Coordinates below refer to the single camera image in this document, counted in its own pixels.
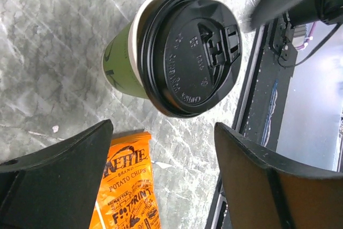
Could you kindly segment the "green paper coffee cup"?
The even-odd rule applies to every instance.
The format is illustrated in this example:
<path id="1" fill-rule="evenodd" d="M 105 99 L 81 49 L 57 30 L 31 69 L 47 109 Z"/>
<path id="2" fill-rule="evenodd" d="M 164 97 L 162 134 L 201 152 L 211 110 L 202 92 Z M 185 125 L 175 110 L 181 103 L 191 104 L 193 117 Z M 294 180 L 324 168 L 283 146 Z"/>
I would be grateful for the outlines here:
<path id="1" fill-rule="evenodd" d="M 106 47 L 102 70 L 109 84 L 123 94 L 147 99 L 138 71 L 138 40 L 144 22 L 164 0 L 145 0 L 133 20 Z"/>

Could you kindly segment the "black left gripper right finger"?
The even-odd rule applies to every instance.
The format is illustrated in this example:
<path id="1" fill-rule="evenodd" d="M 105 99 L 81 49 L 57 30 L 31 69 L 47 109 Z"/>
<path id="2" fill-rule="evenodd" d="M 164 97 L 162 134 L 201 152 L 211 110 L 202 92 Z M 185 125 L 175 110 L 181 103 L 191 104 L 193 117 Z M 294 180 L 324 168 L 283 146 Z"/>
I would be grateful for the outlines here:
<path id="1" fill-rule="evenodd" d="M 342 174 L 284 157 L 223 123 L 214 127 L 233 228 L 342 228 Z"/>

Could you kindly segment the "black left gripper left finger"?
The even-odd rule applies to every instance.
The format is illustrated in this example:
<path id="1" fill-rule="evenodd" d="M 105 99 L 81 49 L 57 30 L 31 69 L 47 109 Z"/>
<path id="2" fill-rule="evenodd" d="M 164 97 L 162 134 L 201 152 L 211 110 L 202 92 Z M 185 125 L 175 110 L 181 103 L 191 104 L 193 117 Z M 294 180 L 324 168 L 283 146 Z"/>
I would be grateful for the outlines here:
<path id="1" fill-rule="evenodd" d="M 1 228 L 88 228 L 113 135 L 111 120 L 1 164 Z"/>

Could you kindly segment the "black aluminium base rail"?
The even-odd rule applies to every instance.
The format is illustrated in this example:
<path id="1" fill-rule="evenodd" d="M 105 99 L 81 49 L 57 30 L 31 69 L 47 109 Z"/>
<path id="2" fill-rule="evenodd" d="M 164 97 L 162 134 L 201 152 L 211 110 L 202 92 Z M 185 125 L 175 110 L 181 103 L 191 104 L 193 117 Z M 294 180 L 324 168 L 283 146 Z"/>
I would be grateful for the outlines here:
<path id="1" fill-rule="evenodd" d="M 277 18 L 257 32 L 233 126 L 216 123 L 215 148 L 220 183 L 207 228 L 283 228 L 279 222 L 277 179 L 264 160 L 276 153 L 289 81 L 296 60 L 289 22 Z"/>

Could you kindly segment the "black plastic cup lid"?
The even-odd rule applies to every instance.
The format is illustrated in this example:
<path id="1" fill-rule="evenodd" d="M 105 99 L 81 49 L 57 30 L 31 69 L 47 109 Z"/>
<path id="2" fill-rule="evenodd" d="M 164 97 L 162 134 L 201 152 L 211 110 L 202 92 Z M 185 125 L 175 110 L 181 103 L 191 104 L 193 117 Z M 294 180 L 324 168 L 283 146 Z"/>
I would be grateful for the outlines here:
<path id="1" fill-rule="evenodd" d="M 198 116 L 233 89 L 241 67 L 238 22 L 216 0 L 151 0 L 137 46 L 138 71 L 153 105 Z"/>

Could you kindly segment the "orange chips bag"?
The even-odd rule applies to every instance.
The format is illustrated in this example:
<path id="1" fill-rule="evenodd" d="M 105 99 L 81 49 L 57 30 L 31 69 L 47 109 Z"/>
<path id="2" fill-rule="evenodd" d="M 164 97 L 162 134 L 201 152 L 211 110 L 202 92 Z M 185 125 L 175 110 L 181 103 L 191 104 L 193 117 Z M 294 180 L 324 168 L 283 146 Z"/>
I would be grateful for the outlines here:
<path id="1" fill-rule="evenodd" d="M 90 228 L 161 228 L 149 132 L 113 139 Z"/>

